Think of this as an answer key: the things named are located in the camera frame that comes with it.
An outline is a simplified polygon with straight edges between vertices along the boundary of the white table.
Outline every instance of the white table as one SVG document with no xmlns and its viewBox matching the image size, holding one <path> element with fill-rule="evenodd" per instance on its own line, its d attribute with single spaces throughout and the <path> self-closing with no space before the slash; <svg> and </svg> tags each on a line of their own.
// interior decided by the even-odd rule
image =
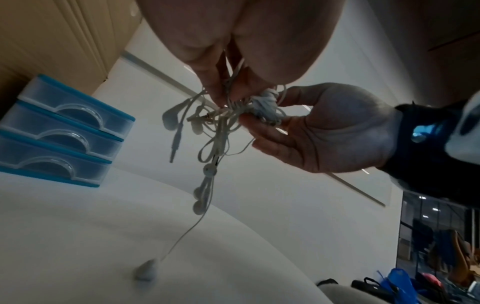
<svg viewBox="0 0 480 304">
<path fill-rule="evenodd" d="M 112 168 L 100 188 L 0 174 L 0 298 L 4 303 L 327 303 L 287 258 L 212 206 L 196 219 L 191 195 Z"/>
</svg>

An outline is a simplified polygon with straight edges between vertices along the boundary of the tangled cable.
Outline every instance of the tangled cable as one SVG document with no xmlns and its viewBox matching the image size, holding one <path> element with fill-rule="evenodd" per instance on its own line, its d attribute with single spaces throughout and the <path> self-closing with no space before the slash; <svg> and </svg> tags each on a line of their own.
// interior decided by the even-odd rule
<svg viewBox="0 0 480 304">
<path fill-rule="evenodd" d="M 227 154 L 230 149 L 229 134 L 235 132 L 241 127 L 241 125 L 238 123 L 240 115 L 244 113 L 252 113 L 261 121 L 270 125 L 280 124 L 282 119 L 286 116 L 285 112 L 278 107 L 285 97 L 286 90 L 283 91 L 283 95 L 278 102 L 277 99 L 279 98 L 279 93 L 274 89 L 266 89 L 258 96 L 251 96 L 250 98 L 236 102 L 232 102 L 230 100 L 230 86 L 235 77 L 238 75 L 243 63 L 244 60 L 242 59 L 234 70 L 230 79 L 224 84 L 228 95 L 225 108 L 212 109 L 211 111 L 208 111 L 204 99 L 202 103 L 197 106 L 195 112 L 191 116 L 187 117 L 187 112 L 192 107 L 193 103 L 201 96 L 207 94 L 206 90 L 202 90 L 197 95 L 186 99 L 182 103 L 167 110 L 162 115 L 162 121 L 165 128 L 170 131 L 176 130 L 171 145 L 170 163 L 174 161 L 175 154 L 179 149 L 185 120 L 190 122 L 191 128 L 195 134 L 207 134 L 210 137 L 210 140 L 208 140 L 203 148 L 200 149 L 197 156 L 200 163 L 206 164 L 203 167 L 203 181 L 200 187 L 193 191 L 193 197 L 196 199 L 196 202 L 193 204 L 193 212 L 197 215 L 201 215 L 201 218 L 175 242 L 175 244 L 161 260 L 164 260 L 173 251 L 180 240 L 193 228 L 195 228 L 195 226 L 197 226 L 205 216 L 205 213 L 207 212 L 212 201 L 214 179 L 215 175 L 217 174 L 220 161 L 225 156 L 243 153 L 243 151 L 248 148 L 250 143 L 252 143 L 253 140 L 251 140 L 245 146 L 245 148 L 238 153 Z M 183 112 L 179 122 L 178 116 L 180 111 L 183 109 L 185 109 L 185 111 Z M 214 135 L 210 136 L 207 132 L 205 132 L 205 129 L 213 132 Z M 210 153 L 206 158 L 204 158 L 204 149 L 209 145 L 211 145 Z"/>
</svg>

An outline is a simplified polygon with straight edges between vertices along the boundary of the cardboard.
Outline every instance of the cardboard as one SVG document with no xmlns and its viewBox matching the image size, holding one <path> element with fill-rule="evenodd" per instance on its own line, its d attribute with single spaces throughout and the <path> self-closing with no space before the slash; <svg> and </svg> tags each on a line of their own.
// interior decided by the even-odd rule
<svg viewBox="0 0 480 304">
<path fill-rule="evenodd" d="M 93 93 L 141 18 L 134 0 L 3 1 L 0 117 L 40 73 Z"/>
</svg>

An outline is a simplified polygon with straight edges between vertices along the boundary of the plastic drawer organizer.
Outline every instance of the plastic drawer organizer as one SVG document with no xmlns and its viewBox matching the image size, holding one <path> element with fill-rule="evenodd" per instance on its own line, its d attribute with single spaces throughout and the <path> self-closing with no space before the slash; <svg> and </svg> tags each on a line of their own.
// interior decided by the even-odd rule
<svg viewBox="0 0 480 304">
<path fill-rule="evenodd" d="M 119 152 L 123 141 L 22 101 L 4 116 L 0 129 L 110 161 Z"/>
<path fill-rule="evenodd" d="M 0 131 L 0 171 L 99 186 L 112 162 Z"/>
<path fill-rule="evenodd" d="M 0 171 L 98 187 L 135 118 L 50 77 L 0 120 Z"/>
<path fill-rule="evenodd" d="M 18 99 L 124 139 L 135 118 L 45 75 L 25 87 Z"/>
</svg>

